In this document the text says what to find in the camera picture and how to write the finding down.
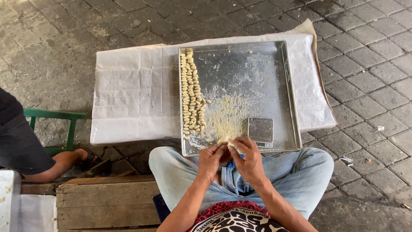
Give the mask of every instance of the hand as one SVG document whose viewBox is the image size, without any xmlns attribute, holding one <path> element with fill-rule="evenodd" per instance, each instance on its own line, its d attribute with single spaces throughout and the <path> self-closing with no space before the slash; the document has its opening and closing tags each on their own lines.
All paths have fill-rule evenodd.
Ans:
<svg viewBox="0 0 412 232">
<path fill-rule="evenodd" d="M 243 159 L 240 158 L 236 149 L 229 146 L 230 154 L 236 163 L 236 168 L 240 175 L 242 175 L 254 189 L 263 185 L 268 179 L 263 171 L 262 155 L 256 146 L 256 142 L 249 137 L 237 137 L 232 140 L 232 144 L 245 155 Z"/>
<path fill-rule="evenodd" d="M 232 157 L 225 144 L 216 144 L 203 149 L 199 153 L 199 172 L 197 175 L 201 178 L 207 178 L 207 180 L 210 180 L 210 183 L 213 183 L 219 164 L 230 159 Z"/>
</svg>

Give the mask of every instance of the wet pavement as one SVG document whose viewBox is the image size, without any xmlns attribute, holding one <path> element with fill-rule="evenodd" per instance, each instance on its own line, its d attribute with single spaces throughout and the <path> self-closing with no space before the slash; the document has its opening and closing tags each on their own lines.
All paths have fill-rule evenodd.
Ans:
<svg viewBox="0 0 412 232">
<path fill-rule="evenodd" d="M 311 221 L 319 231 L 406 231 L 411 212 L 400 206 L 412 206 L 412 0 L 0 0 L 0 85 L 24 107 L 88 113 L 75 142 L 91 147 L 97 51 L 283 32 L 306 18 L 339 123 L 302 134 L 304 147 L 335 159 Z M 44 146 L 64 144 L 67 121 L 36 126 Z M 113 174 L 148 174 L 148 152 L 178 143 L 92 149 L 112 159 Z"/>
</svg>

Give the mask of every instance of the person's left hand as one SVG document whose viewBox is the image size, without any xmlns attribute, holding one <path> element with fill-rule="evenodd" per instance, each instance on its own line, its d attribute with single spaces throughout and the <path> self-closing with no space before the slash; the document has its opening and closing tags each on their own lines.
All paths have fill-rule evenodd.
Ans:
<svg viewBox="0 0 412 232">
<path fill-rule="evenodd" d="M 203 149 L 199 153 L 199 172 L 198 176 L 207 178 L 210 183 L 215 180 L 219 164 L 231 160 L 229 149 L 226 144 L 216 144 Z"/>
</svg>

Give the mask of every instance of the green chair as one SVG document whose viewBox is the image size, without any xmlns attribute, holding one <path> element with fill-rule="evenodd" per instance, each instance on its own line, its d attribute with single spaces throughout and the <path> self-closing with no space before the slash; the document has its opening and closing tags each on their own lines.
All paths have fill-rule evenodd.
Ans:
<svg viewBox="0 0 412 232">
<path fill-rule="evenodd" d="M 45 148 L 46 152 L 51 156 L 57 155 L 60 152 L 71 152 L 73 149 L 73 140 L 76 129 L 76 120 L 86 119 L 87 114 L 85 113 L 69 113 L 60 111 L 50 111 L 42 109 L 24 109 L 24 116 L 30 117 L 30 127 L 34 130 L 36 124 L 36 118 L 59 118 L 59 119 L 69 119 L 69 132 L 67 133 L 67 143 L 65 148 Z"/>
</svg>

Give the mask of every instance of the sandal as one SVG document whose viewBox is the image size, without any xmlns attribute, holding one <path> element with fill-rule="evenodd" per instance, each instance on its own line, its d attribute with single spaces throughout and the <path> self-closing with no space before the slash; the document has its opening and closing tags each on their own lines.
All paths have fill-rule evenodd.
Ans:
<svg viewBox="0 0 412 232">
<path fill-rule="evenodd" d="M 87 151 L 87 158 L 80 162 L 80 167 L 82 168 L 82 170 L 84 171 L 89 170 L 103 161 L 100 157 L 95 155 L 92 150 L 88 148 L 80 148 L 80 149 Z"/>
</svg>

